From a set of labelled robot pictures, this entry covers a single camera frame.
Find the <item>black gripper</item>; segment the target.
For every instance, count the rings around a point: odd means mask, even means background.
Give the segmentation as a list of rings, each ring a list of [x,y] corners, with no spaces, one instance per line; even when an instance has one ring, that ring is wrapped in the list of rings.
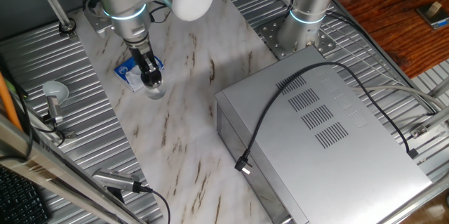
[[[149,38],[146,37],[140,41],[125,40],[136,65],[142,71],[140,74],[141,82],[144,86],[152,85],[152,77],[161,76],[161,64],[159,59],[154,56]]]

